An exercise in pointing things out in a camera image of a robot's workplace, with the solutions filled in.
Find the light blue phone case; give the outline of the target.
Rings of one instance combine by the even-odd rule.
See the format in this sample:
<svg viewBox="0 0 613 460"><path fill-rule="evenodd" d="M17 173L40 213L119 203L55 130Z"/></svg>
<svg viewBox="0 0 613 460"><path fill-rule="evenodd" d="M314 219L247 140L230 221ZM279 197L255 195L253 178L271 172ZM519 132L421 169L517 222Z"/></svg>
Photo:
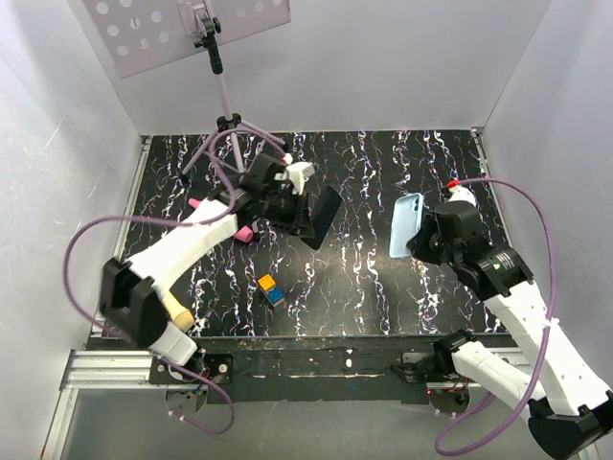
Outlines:
<svg viewBox="0 0 613 460"><path fill-rule="evenodd" d="M392 259L411 257L407 243L420 231L422 213L423 195L421 193L404 195L396 200L389 245L389 256Z"/></svg>

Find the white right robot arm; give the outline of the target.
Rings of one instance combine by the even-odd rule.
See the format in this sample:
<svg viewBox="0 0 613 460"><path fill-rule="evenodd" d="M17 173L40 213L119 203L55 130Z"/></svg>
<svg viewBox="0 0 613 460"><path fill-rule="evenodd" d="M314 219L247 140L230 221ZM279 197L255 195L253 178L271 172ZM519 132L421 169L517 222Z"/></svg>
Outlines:
<svg viewBox="0 0 613 460"><path fill-rule="evenodd" d="M554 459L597 456L594 444L612 430L612 390L587 365L564 331L547 318L541 292L521 256L493 244L475 206L447 201L424 209L420 198L396 222L407 227L403 245L421 262L447 265L496 315L533 368L531 376L457 331L434 345L433 367L443 380L473 380L521 418Z"/></svg>

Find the black smartphone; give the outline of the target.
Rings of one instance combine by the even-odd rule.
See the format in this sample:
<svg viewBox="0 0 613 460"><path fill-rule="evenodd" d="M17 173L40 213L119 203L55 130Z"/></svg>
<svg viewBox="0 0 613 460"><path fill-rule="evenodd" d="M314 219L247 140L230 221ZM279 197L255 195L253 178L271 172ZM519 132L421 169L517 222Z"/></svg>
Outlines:
<svg viewBox="0 0 613 460"><path fill-rule="evenodd" d="M302 238L302 242L311 249L318 250L342 203L342 196L333 187L328 186L318 198L310 215L313 235L311 237Z"/></svg>

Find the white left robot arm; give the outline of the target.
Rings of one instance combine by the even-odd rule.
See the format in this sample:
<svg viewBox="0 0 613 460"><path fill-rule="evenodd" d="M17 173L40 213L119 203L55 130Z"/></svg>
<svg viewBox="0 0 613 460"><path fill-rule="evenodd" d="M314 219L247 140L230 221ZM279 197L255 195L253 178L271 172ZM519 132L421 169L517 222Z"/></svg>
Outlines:
<svg viewBox="0 0 613 460"><path fill-rule="evenodd" d="M203 199L161 240L102 269L100 311L139 349L170 362L182 382L197 381L204 361L195 342L175 324L164 299L174 283L215 246L258 219L267 219L290 235L314 234L305 191L314 167L306 161L286 164L260 154L240 178Z"/></svg>

